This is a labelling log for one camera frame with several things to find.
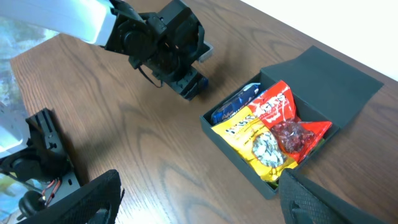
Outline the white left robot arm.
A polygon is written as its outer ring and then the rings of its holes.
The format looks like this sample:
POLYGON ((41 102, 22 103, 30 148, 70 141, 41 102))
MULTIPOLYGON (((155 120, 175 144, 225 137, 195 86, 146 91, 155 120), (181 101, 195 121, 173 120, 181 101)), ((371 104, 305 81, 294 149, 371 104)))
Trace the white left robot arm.
POLYGON ((193 63, 208 59, 213 46, 183 1, 171 1, 159 12, 138 13, 120 0, 1 0, 1 15, 127 55, 133 68, 146 66, 161 85, 186 100, 208 86, 193 63))

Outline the green Haribo worms bag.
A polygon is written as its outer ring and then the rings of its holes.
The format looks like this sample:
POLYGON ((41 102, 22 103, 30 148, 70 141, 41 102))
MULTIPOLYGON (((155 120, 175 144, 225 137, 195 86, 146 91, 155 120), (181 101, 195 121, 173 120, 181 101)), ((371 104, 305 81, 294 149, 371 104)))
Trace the green Haribo worms bag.
POLYGON ((268 182, 268 184, 269 184, 273 189, 276 189, 276 188, 278 188, 278 186, 279 186, 278 181, 275 181, 275 182, 268 182))

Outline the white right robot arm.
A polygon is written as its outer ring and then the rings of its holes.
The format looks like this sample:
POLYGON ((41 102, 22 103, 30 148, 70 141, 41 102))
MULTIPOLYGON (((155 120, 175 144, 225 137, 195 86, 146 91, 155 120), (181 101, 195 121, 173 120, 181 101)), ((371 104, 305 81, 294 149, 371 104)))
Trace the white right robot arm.
MULTIPOLYGON (((73 172, 47 108, 23 118, 1 105, 1 172, 20 183, 29 179, 59 184, 73 172)), ((119 173, 112 169, 72 192, 52 198, 30 190, 19 200, 20 223, 114 223, 123 197, 119 173)), ((279 182, 286 223, 380 223, 331 192, 287 169, 279 182)))

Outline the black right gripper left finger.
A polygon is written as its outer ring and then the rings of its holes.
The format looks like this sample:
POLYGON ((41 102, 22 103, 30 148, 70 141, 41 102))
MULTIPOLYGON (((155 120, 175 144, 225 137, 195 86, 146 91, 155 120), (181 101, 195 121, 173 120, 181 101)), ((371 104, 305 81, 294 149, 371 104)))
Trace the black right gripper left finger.
POLYGON ((48 208, 26 215, 21 223, 115 224, 123 196, 119 172, 111 169, 48 208))

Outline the blue Oreo cookie pack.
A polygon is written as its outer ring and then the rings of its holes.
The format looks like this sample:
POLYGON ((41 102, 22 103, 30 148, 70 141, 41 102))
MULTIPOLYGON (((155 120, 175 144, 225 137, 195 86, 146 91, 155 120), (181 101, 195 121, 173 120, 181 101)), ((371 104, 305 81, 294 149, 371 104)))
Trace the blue Oreo cookie pack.
POLYGON ((260 83, 250 83, 224 102, 211 115, 211 124, 216 125, 230 119, 239 110, 250 103, 259 93, 260 83))

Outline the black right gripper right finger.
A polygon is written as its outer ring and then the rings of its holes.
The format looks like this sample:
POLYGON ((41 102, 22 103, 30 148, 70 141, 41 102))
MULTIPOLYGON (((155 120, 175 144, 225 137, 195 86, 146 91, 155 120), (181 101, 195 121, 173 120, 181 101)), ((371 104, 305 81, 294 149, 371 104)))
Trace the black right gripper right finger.
POLYGON ((280 206, 289 224, 382 224, 292 169, 279 178, 280 206))

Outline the yellow sunflower seed bag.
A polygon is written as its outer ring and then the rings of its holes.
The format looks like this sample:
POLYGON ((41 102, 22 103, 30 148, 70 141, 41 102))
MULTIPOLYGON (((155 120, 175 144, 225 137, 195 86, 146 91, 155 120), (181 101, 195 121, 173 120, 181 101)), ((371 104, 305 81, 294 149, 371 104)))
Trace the yellow sunflower seed bag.
POLYGON ((245 106, 230 119, 212 127, 266 182, 275 182, 284 169, 294 169, 298 163, 282 152, 278 141, 245 106))

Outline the red Hacks candy bag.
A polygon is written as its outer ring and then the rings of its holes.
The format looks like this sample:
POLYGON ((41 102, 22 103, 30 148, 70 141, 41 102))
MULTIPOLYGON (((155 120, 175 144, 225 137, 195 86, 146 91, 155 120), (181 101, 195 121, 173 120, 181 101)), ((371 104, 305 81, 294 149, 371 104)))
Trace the red Hacks candy bag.
POLYGON ((302 162, 332 126, 330 121, 302 121, 296 113, 292 90, 279 81, 248 104, 278 141, 282 152, 302 162))

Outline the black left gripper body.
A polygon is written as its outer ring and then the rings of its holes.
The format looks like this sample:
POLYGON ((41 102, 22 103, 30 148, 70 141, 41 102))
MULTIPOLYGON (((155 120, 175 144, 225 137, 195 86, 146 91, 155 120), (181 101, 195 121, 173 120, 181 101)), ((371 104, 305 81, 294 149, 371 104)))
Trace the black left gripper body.
POLYGON ((153 42, 144 47, 145 57, 130 56, 133 68, 141 65, 152 70, 160 81, 167 84, 182 98, 190 101, 195 96, 194 86, 203 76, 192 63, 209 51, 205 44, 205 30, 192 10, 179 0, 169 2, 159 12, 144 12, 139 16, 152 29, 153 42))

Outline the blue Eclipse mints box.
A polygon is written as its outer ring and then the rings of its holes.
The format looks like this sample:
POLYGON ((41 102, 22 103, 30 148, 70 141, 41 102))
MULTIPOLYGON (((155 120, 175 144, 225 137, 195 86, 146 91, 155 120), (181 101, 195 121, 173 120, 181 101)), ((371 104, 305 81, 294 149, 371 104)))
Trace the blue Eclipse mints box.
POLYGON ((207 77, 201 76, 200 79, 196 82, 193 90, 196 95, 200 94, 203 90, 208 87, 208 79, 207 77))

